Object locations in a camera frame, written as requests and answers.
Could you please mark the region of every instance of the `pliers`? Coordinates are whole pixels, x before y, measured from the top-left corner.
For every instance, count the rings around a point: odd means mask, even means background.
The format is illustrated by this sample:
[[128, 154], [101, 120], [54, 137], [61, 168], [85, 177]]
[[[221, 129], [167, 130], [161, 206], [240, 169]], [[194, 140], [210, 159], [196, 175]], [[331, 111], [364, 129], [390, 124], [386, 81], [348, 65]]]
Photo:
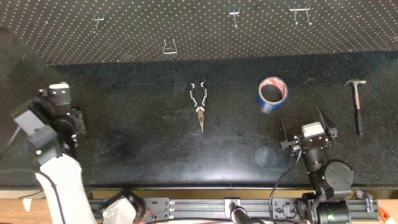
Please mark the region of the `pliers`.
[[193, 89], [195, 88], [195, 85], [193, 83], [191, 83], [192, 88], [189, 91], [193, 106], [195, 107], [195, 110], [196, 110], [197, 115], [198, 115], [198, 119], [199, 119], [199, 123], [200, 123], [200, 129], [201, 129], [202, 133], [203, 133], [203, 123], [205, 122], [205, 115], [203, 114], [203, 112], [205, 112], [206, 101], [207, 101], [207, 89], [205, 88], [204, 84], [205, 84], [205, 82], [202, 82], [200, 84], [201, 87], [203, 88], [203, 100], [201, 101], [201, 105], [200, 106], [197, 103], [197, 101], [195, 100], [195, 97], [193, 95]]

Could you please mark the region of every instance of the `pegboard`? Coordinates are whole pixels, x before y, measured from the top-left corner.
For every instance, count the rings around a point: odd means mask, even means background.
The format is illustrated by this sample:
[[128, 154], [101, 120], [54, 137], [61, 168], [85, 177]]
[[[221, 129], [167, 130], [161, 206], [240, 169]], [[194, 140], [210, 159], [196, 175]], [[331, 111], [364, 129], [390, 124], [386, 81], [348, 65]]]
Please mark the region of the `pegboard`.
[[[398, 1], [5, 0], [0, 20], [47, 64], [398, 50]], [[294, 19], [297, 11], [297, 24]], [[230, 11], [239, 10], [234, 17]], [[95, 16], [104, 16], [96, 30]], [[163, 54], [166, 47], [178, 52]]]

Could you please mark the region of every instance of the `roll of tape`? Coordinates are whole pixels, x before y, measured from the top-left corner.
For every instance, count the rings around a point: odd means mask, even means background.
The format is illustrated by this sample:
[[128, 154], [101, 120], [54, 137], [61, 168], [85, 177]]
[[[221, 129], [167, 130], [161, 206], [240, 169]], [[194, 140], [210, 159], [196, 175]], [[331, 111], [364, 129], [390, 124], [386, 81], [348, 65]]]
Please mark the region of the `roll of tape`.
[[[266, 100], [266, 97], [264, 97], [261, 93], [261, 89], [266, 85], [276, 86], [282, 93], [282, 99], [278, 102], [271, 102], [271, 101]], [[286, 86], [285, 82], [283, 82], [283, 80], [281, 80], [278, 77], [265, 78], [259, 85], [258, 98], [259, 98], [259, 102], [261, 105], [261, 111], [268, 113], [272, 110], [276, 110], [277, 108], [282, 106], [283, 102], [287, 98], [287, 86]]]

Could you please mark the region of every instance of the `pliers handle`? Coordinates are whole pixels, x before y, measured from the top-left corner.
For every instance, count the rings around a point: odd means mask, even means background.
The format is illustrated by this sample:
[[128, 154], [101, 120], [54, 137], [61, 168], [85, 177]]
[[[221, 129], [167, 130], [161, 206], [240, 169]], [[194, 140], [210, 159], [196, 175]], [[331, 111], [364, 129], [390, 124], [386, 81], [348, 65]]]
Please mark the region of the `pliers handle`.
[[205, 87], [205, 82], [202, 82], [200, 85], [201, 85], [201, 87], [203, 89], [203, 94], [204, 94], [203, 95], [203, 100], [201, 101], [201, 105], [200, 106], [197, 103], [197, 101], [195, 100], [195, 96], [193, 94], [193, 89], [195, 89], [195, 84], [191, 83], [192, 88], [189, 91], [190, 92], [190, 96], [191, 96], [191, 100], [192, 100], [193, 106], [195, 107], [196, 112], [198, 110], [204, 111], [205, 107], [206, 107], [206, 101], [207, 101], [207, 89]]

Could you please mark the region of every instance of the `black table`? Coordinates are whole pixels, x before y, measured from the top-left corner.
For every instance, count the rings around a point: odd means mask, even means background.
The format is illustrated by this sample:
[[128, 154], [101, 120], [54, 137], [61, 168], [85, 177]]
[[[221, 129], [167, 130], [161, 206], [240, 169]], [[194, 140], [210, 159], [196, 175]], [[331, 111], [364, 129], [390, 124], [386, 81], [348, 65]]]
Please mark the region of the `black table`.
[[[29, 167], [25, 136], [4, 146], [16, 129], [9, 113], [39, 88], [66, 81], [84, 110], [87, 134], [77, 160], [89, 189], [271, 188], [293, 163], [279, 147], [287, 132], [320, 121], [319, 106], [338, 126], [328, 150], [354, 167], [353, 187], [398, 187], [398, 54], [304, 55], [213, 61], [111, 63], [40, 67], [19, 63], [2, 81], [0, 169]], [[265, 77], [283, 79], [289, 95], [274, 114], [256, 98]], [[356, 134], [350, 78], [359, 86], [365, 134]], [[205, 133], [189, 98], [190, 82], [206, 82]], [[37, 188], [29, 174], [0, 175], [2, 188]], [[300, 161], [280, 184], [309, 188]]]

